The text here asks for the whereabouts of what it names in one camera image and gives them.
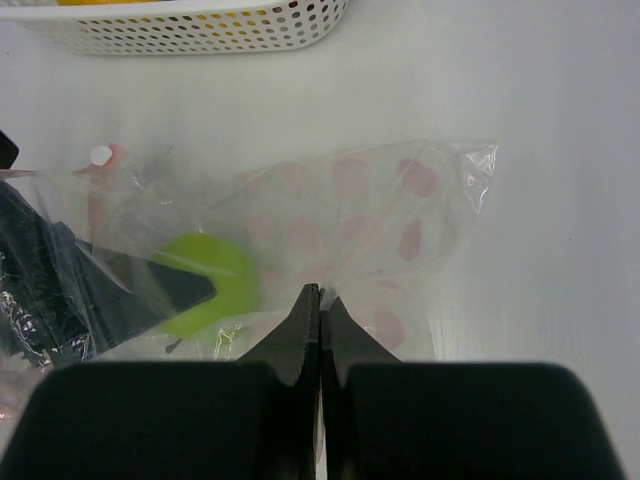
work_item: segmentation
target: white round cap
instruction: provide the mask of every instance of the white round cap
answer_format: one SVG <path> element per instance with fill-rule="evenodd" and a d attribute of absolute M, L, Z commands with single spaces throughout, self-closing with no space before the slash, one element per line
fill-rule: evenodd
<path fill-rule="evenodd" d="M 100 145 L 99 147 L 91 150 L 89 154 L 89 160 L 94 165 L 103 166 L 113 156 L 113 151 L 106 145 Z"/>

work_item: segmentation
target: basket rim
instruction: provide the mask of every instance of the basket rim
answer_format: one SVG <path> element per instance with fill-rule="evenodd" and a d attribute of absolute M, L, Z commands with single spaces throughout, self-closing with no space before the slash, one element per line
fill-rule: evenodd
<path fill-rule="evenodd" d="M 214 5 L 211 0 L 160 0 L 145 3 L 40 7 L 7 5 L 0 6 L 0 21 L 38 22 L 42 20 L 95 20 L 96 18 L 109 20 L 124 16 L 155 17 L 167 14 L 226 13 L 241 10 L 267 10 L 286 5 L 290 1 L 292 0 L 217 0 Z M 277 14 L 267 11 L 267 16 L 269 15 Z"/>

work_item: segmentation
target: green ball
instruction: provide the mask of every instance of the green ball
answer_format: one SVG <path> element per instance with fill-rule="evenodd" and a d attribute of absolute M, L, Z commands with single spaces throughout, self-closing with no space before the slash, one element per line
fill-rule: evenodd
<path fill-rule="evenodd" d="M 187 233 L 161 248 L 152 260 L 205 275 L 216 288 L 211 300 L 160 325 L 170 335 L 191 338 L 220 318 L 255 312 L 259 307 L 256 269 L 249 256 L 227 240 L 206 233 Z"/>

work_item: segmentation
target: transparent plastic sheet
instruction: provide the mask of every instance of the transparent plastic sheet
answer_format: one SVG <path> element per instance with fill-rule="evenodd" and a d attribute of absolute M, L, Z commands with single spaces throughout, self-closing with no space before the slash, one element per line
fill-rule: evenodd
<path fill-rule="evenodd" d="M 238 358 L 305 283 L 326 289 L 322 308 L 341 296 L 401 359 L 432 359 L 425 274 L 480 213 L 495 153 L 412 141 L 188 189 L 142 181 L 118 149 L 74 175 L 7 173 L 0 406 L 15 416 L 68 363 Z"/>

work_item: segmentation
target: basket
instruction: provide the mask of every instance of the basket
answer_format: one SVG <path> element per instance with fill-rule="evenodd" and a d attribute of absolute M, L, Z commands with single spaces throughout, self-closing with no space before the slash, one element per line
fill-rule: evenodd
<path fill-rule="evenodd" d="M 349 4 L 349 0 L 176 0 L 82 6 L 49 2 L 0 0 L 0 20 L 17 22 L 68 50 L 91 55 L 294 50 L 327 35 Z"/>

